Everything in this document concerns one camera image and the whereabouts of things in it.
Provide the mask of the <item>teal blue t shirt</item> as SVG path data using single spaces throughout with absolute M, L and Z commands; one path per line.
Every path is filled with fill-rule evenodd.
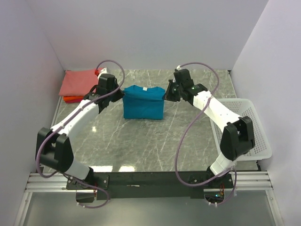
M 162 120 L 165 90 L 161 87 L 132 85 L 124 89 L 123 116 L 125 119 Z

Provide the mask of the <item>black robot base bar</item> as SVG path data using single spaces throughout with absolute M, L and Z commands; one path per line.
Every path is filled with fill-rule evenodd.
M 94 173 L 95 186 L 102 190 L 92 190 L 88 186 L 68 178 L 66 189 L 74 191 L 79 203 L 92 203 L 95 200 L 105 201 L 122 198 L 171 198 L 190 197 L 203 199 L 205 189 L 220 190 L 233 188 L 230 174 L 216 178 L 206 185 L 195 186 L 210 178 L 205 171 L 180 171 L 182 180 L 192 184 L 183 185 L 174 172 L 96 172 Z

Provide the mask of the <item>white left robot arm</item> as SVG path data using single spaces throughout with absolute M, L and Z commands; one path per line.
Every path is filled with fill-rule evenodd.
M 36 164 L 43 164 L 56 172 L 77 178 L 83 189 L 95 185 L 94 171 L 74 158 L 71 143 L 87 123 L 95 119 L 111 102 L 119 101 L 123 92 L 117 78 L 102 73 L 98 83 L 84 96 L 80 104 L 60 123 L 42 128 L 37 135 Z

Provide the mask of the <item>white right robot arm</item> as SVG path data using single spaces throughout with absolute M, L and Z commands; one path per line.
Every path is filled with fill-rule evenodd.
M 173 102 L 184 100 L 208 116 L 221 130 L 220 154 L 208 168 L 204 182 L 189 183 L 181 179 L 178 169 L 176 177 L 185 186 L 197 187 L 208 184 L 217 188 L 235 165 L 238 157 L 246 154 L 255 146 L 253 121 L 248 116 L 240 116 L 225 107 L 213 93 L 202 84 L 195 84 L 188 69 L 178 66 L 174 71 L 174 79 L 169 80 L 164 99 Z

